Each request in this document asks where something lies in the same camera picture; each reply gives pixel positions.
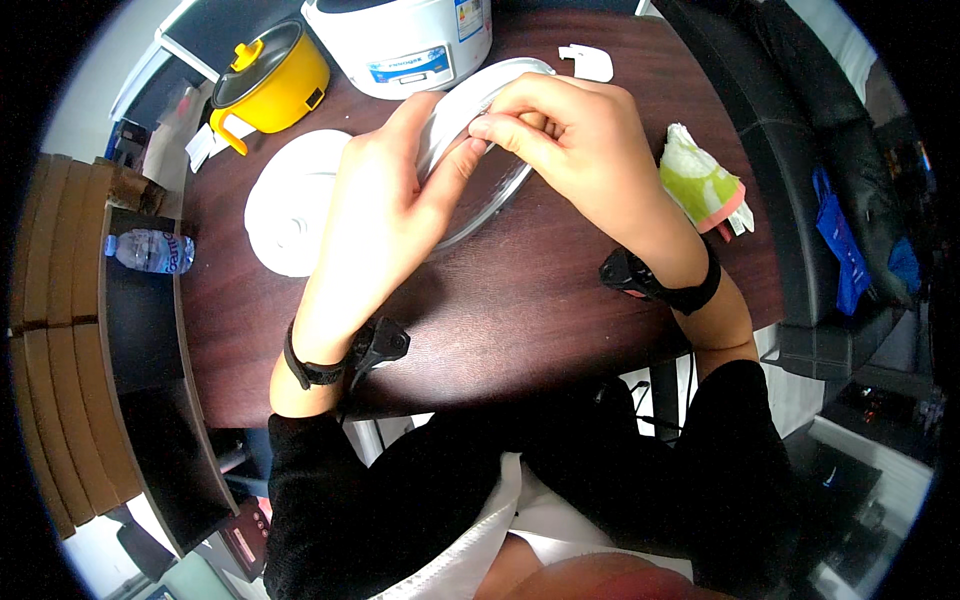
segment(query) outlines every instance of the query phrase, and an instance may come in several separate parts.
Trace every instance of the white rice cooker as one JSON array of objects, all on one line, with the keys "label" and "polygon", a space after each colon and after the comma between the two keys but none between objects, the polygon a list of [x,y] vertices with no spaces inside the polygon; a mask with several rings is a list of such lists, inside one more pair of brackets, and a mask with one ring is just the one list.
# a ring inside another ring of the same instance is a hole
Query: white rice cooker
[{"label": "white rice cooker", "polygon": [[350,82],[384,100],[450,89],[493,42],[490,0],[307,0],[300,11]]}]

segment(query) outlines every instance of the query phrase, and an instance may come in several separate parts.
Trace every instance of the hand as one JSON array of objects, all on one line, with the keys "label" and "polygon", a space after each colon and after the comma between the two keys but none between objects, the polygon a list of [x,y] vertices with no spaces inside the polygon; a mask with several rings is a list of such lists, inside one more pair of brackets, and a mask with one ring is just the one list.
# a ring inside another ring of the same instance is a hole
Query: hand
[{"label": "hand", "polygon": [[442,92],[418,93],[382,128],[344,149],[317,267],[294,326],[301,361],[334,364],[353,334],[430,254],[486,150],[468,138],[438,165],[423,189],[415,161],[420,131]]},{"label": "hand", "polygon": [[570,77],[526,74],[469,126],[530,163],[667,287],[699,285],[707,252],[660,184],[630,92]]}]

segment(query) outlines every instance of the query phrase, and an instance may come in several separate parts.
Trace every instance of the person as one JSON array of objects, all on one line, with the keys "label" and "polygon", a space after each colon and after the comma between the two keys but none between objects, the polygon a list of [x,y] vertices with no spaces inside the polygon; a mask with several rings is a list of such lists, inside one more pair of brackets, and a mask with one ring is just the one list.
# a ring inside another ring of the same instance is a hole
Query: person
[{"label": "person", "polygon": [[[660,185],[629,92],[524,75],[419,187],[420,131],[442,96],[411,96],[344,149],[288,334],[297,360],[344,359],[441,239],[488,142],[530,163],[665,288],[709,279],[715,259]],[[786,454],[746,303],[726,272],[714,286],[690,314],[674,310],[700,381],[675,447],[639,436],[626,384],[598,378],[540,401],[437,413],[366,468],[336,419],[342,378],[304,390],[280,355],[270,595],[707,599],[775,585]],[[692,561],[697,585],[671,563],[678,557]]]}]

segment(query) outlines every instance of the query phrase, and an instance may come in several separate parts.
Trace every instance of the blue and white label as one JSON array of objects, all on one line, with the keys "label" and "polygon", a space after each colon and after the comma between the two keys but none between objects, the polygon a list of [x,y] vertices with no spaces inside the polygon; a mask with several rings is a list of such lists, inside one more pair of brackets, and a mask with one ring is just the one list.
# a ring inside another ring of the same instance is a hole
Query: blue and white label
[{"label": "blue and white label", "polygon": [[483,0],[453,0],[460,41],[483,29]]},{"label": "blue and white label", "polygon": [[450,60],[446,55],[446,48],[437,46],[398,59],[368,62],[367,68],[370,70],[370,74],[373,75],[375,82],[378,84],[388,84],[398,79],[427,72],[441,73],[450,68]]}]

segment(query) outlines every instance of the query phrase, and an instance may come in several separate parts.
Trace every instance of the dark wooden table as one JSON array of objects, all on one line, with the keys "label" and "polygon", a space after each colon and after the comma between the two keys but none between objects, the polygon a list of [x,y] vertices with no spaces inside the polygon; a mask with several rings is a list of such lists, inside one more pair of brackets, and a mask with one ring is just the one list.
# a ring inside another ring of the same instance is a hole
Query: dark wooden table
[{"label": "dark wooden table", "polygon": [[[573,61],[557,57],[557,47],[571,42],[610,53],[612,83],[636,97],[654,156],[663,150],[667,126],[680,122],[742,178],[756,232],[730,244],[715,233],[710,239],[740,286],[754,327],[781,319],[780,274],[764,202],[730,118],[681,40],[652,17],[495,15],[487,63],[531,56],[572,75]],[[260,171],[299,135],[368,132],[398,105],[360,93],[331,67],[317,110],[284,132],[255,132],[247,138],[247,156],[224,151],[187,182],[184,229],[195,235],[197,259],[182,278],[182,309],[208,426],[265,425],[271,369],[306,282],[269,271],[253,254],[243,211]],[[404,324],[410,352],[360,386],[362,410],[411,414],[503,401],[683,353],[684,337],[664,305],[600,285],[597,268],[615,246],[534,174],[512,205],[421,266],[388,300],[384,313]]]}]

